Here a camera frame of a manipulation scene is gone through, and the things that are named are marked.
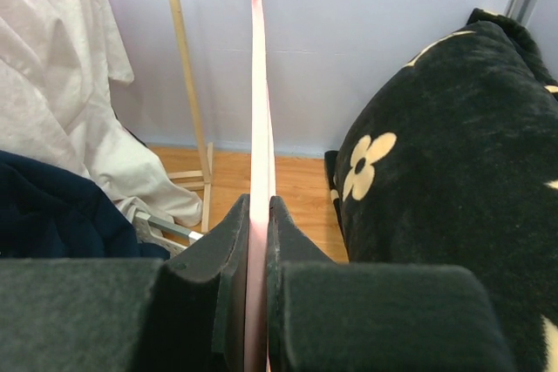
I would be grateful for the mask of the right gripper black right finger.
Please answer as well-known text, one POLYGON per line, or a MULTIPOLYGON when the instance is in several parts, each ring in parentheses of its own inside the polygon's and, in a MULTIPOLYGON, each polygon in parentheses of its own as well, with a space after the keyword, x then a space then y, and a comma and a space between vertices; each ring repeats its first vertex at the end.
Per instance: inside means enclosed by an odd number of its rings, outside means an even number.
POLYGON ((339 264, 269 204, 274 371, 512 371, 486 290, 463 267, 339 264))

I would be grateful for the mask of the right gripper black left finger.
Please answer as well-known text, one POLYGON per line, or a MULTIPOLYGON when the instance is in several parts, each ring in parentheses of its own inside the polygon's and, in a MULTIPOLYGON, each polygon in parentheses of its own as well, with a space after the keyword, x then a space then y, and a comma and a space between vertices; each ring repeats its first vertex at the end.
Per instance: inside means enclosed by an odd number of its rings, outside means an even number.
POLYGON ((2 370, 211 370, 221 277, 244 245, 249 202, 168 261, 4 260, 2 370))

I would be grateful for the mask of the pink plastic hanger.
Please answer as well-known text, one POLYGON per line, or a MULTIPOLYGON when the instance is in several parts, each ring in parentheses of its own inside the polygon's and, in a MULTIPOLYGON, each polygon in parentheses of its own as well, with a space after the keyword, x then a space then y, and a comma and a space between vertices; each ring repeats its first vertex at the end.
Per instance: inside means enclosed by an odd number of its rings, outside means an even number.
POLYGON ((265 371, 268 368, 266 257, 269 201, 276 193, 276 177, 262 0, 251 0, 251 10, 251 158, 244 369, 265 371))

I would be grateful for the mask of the navy blue t shirt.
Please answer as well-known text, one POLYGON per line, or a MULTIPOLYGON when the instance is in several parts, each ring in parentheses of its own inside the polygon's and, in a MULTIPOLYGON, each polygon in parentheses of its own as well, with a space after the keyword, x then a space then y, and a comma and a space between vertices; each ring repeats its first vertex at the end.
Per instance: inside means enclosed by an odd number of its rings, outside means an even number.
POLYGON ((138 242, 130 221, 91 180, 2 151, 1 257, 168 260, 170 253, 138 242))

